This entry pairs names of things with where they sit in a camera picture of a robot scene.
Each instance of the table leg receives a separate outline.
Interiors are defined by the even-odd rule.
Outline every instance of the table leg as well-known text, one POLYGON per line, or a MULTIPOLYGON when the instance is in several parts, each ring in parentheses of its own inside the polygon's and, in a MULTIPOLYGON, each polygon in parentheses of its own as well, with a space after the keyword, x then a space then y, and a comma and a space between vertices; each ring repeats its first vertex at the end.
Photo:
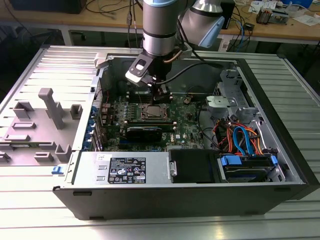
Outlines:
POLYGON ((104 31, 100 32, 100 38, 101 38, 101 45, 105 46, 106 45, 106 35, 104 31))
POLYGON ((230 41, 234 38, 233 35, 222 35, 218 52, 226 52, 228 50, 230 41))
POLYGON ((62 33, 64 45, 73 46, 74 41, 72 39, 72 35, 71 35, 71 32, 69 31, 69 28, 67 26, 63 26, 62 28, 60 28, 60 31, 62 33))

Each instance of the black cable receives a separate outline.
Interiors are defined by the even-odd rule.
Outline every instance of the black cable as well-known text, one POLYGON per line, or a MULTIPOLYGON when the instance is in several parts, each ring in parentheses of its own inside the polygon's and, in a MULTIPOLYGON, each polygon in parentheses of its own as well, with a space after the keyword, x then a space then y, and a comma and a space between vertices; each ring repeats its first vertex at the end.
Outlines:
POLYGON ((250 43, 252 32, 250 32, 250 31, 248 30, 248 33, 249 33, 249 36, 242 42, 242 47, 241 47, 241 49, 243 49, 244 47, 248 46, 249 43, 250 43))
POLYGON ((214 67, 214 68, 218 68, 218 69, 222 69, 224 66, 222 66, 221 64, 218 64, 218 63, 215 63, 215 62, 209 62, 209 61, 206 61, 206 62, 197 62, 197 63, 194 63, 194 64, 191 64, 189 66, 187 66, 186 68, 184 68, 183 70, 181 70, 180 72, 178 72, 176 75, 174 75, 173 77, 165 80, 165 81, 161 81, 161 82, 156 82, 155 85, 162 85, 162 84, 167 84, 167 83, 170 83, 171 81, 175 80, 177 77, 179 77, 181 74, 183 74, 184 72, 186 72, 187 70, 197 66, 197 65, 209 65, 211 67, 214 67))
POLYGON ((139 8, 143 11, 144 7, 141 5, 141 3, 138 0, 135 0, 135 3, 139 6, 139 8))
POLYGON ((128 26, 128 33, 127 33, 127 38, 128 38, 128 45, 129 45, 129 48, 131 48, 131 45, 130 45, 130 26, 132 24, 132 14, 131 14, 131 0, 130 1, 130 5, 129 5, 129 12, 127 14, 127 17, 126 17, 126 24, 128 26))
POLYGON ((200 104, 199 111, 198 111, 198 113, 197 113, 197 123, 198 123, 198 127, 199 127, 199 129, 200 129, 200 133, 202 133, 203 136, 205 136, 205 137, 212 143, 212 148, 215 148, 216 151, 219 151, 219 152, 220 152, 221 150, 218 148, 218 146, 217 146, 217 144, 215 143, 215 141, 212 140, 207 134, 204 133, 204 130, 202 130, 201 125, 200 125, 200 113, 201 113, 201 110, 202 110, 202 106, 203 106, 205 103, 206 103, 206 100, 204 100, 204 101, 200 104))
POLYGON ((193 86, 191 86, 191 87, 189 87, 189 89, 186 91, 186 94, 188 95, 189 94, 189 92, 190 92, 190 90, 191 89, 193 89, 193 88, 201 88, 201 89, 203 89, 205 92, 207 91, 203 86, 200 86, 200 85, 193 85, 193 86))
POLYGON ((213 127, 206 127, 205 129, 203 129, 202 131, 208 130, 208 129, 214 129, 213 127))
POLYGON ((96 0, 91 0, 90 2, 88 2, 86 5, 85 5, 85 9, 87 9, 89 12, 91 13, 95 13, 95 14, 105 14, 105 13, 112 13, 112 12, 116 12, 118 10, 121 10, 121 9, 125 9, 127 7, 130 7, 130 5, 127 5, 127 6, 122 6, 122 7, 119 7, 117 9, 113 9, 113 10, 110 10, 110 11, 94 11, 94 10, 91 10, 88 8, 89 4, 95 2, 96 0))
POLYGON ((134 4, 134 0, 132 0, 133 3, 133 23, 134 23, 134 32, 135 32, 135 44, 136 44, 136 48, 138 47, 138 33, 137 33, 137 25, 136 25, 136 10, 135 10, 135 4, 134 4))
POLYGON ((130 26, 128 26, 127 38, 128 38, 128 45, 129 45, 129 48, 131 48, 131 46, 130 46, 130 38, 129 38, 129 34, 130 34, 130 26))
MULTIPOLYGON (((21 25, 21 27, 23 27, 23 28, 27 31, 27 33, 30 34, 31 37, 33 37, 32 33, 25 27, 25 25, 23 25, 23 24, 18 20, 18 18, 16 18, 16 16, 11 12, 11 10, 9 9, 9 7, 8 7, 8 5, 7 5, 6 0, 3 0, 3 2, 4 2, 4 5, 5 5, 5 8, 6 8, 7 11, 10 13, 10 15, 14 18, 14 20, 15 20, 17 23, 19 23, 19 24, 21 25)), ((35 40, 39 45, 41 45, 41 43, 40 43, 37 39, 32 38, 32 40, 35 40)))
MULTIPOLYGON (((184 40, 185 40, 185 42, 187 44, 190 44, 189 40, 187 38, 187 35, 186 35, 185 31, 184 31, 184 28, 182 27, 182 24, 181 24, 179 19, 178 19, 177 23, 178 23, 178 29, 179 29, 180 35, 184 37, 184 40)), ((196 53, 196 51, 194 50, 193 47, 191 47, 191 51, 200 61, 205 62, 205 60, 196 53)))
MULTIPOLYGON (((249 30, 248 30, 248 32, 249 32, 249 37, 248 37, 247 39, 245 39, 245 40, 243 41, 243 43, 246 42, 247 40, 250 41, 251 35, 250 35, 250 31, 249 31, 249 30)), ((229 51, 232 49, 232 47, 233 47, 233 50, 235 50, 236 47, 238 47, 238 46, 240 45, 240 43, 238 43, 238 44, 236 45, 236 42, 237 42, 238 38, 240 37, 241 33, 242 33, 242 30, 239 29, 239 34, 237 35, 237 37, 236 37, 236 39, 234 40, 234 42, 230 45, 230 47, 229 47, 229 49, 227 50, 227 52, 229 52, 229 51)))

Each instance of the computer case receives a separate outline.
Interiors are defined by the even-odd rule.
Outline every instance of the computer case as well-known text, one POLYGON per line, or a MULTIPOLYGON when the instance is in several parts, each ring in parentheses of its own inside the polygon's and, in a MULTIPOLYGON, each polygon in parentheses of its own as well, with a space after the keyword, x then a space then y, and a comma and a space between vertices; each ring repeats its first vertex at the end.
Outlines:
POLYGON ((15 10, 79 14, 87 0, 9 0, 15 10))

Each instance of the motherboard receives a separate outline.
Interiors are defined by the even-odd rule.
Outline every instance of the motherboard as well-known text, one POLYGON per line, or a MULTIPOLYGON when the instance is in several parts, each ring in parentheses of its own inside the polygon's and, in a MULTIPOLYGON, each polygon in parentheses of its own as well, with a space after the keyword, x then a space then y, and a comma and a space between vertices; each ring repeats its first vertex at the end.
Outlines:
POLYGON ((119 96, 105 103, 102 125, 106 152, 167 152, 171 149, 203 149, 197 125, 197 104, 186 104, 185 95, 171 103, 130 102, 119 96))

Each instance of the black connector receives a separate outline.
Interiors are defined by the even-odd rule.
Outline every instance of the black connector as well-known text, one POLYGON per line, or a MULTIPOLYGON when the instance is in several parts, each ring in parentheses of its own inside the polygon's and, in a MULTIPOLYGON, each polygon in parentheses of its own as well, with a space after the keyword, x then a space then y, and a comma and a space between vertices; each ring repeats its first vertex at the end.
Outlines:
POLYGON ((248 22, 246 22, 246 23, 243 25, 243 29, 244 29, 244 30, 253 31, 254 28, 255 28, 255 25, 254 25, 254 24, 251 24, 251 23, 248 23, 248 22))

